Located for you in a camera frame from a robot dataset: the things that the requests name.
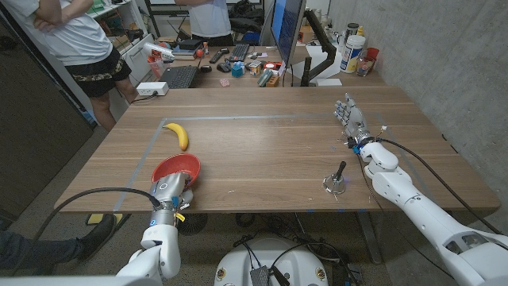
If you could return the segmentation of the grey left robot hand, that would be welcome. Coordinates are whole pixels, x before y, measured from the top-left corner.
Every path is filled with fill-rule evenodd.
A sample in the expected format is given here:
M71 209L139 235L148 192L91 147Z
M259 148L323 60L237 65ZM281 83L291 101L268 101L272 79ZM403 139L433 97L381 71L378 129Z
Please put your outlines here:
M169 174L152 184L150 194L173 210L185 209L194 198L190 187L192 179L193 177L186 172Z

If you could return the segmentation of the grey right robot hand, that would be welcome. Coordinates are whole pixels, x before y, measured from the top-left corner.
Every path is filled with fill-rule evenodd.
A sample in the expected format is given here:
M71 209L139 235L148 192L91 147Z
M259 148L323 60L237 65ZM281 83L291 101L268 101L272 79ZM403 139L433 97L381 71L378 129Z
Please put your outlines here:
M334 115L344 127L350 149L355 145L364 146L374 141L364 114L348 92L345 93L344 101L336 101Z

